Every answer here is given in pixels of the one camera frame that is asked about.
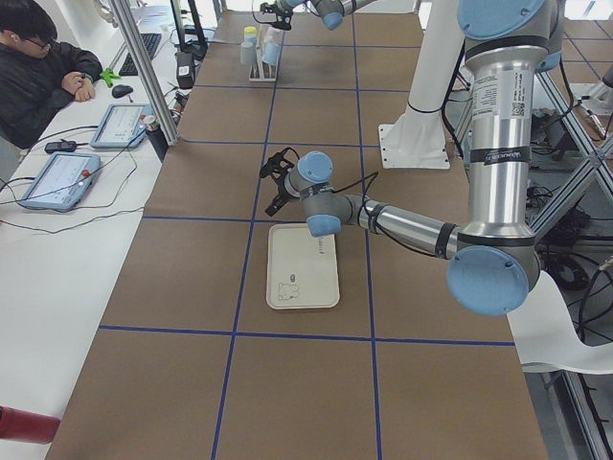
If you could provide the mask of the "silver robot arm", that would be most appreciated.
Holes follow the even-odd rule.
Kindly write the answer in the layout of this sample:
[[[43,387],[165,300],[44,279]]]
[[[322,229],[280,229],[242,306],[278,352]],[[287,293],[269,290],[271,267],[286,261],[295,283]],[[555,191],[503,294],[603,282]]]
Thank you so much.
[[[278,188],[267,214],[298,201],[315,237],[360,226],[447,260],[448,287],[465,308],[491,316],[519,308],[540,272],[525,221],[534,77],[559,64],[563,12],[561,1],[436,1],[431,7],[405,112],[380,127],[380,152],[388,169],[446,167],[444,106],[465,66],[473,77],[466,224],[367,195],[342,195],[330,185],[332,162],[321,151],[297,162],[277,153],[265,162],[260,175]]]
[[[259,12],[275,16],[275,20],[266,22],[266,25],[281,31],[290,31],[294,10],[301,5],[311,6],[314,9],[314,14],[321,18],[328,30],[332,31],[342,24],[345,16],[353,14],[373,2],[374,0],[277,0],[272,3],[261,3]]]

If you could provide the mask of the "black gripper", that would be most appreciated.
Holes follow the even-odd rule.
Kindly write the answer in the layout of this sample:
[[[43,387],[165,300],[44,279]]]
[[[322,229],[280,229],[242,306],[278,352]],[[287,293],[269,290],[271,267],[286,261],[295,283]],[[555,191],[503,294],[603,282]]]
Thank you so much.
[[[293,7],[287,1],[277,0],[272,3],[263,2],[260,4],[260,12],[273,14],[275,19],[268,21],[267,25],[281,31],[291,30],[291,19]]]
[[[296,188],[289,183],[289,174],[295,168],[295,164],[286,158],[289,152],[300,158],[294,148],[284,148],[270,156],[260,168],[260,179],[270,177],[277,186],[277,194],[264,210],[268,216],[275,216],[287,202],[300,197]]]

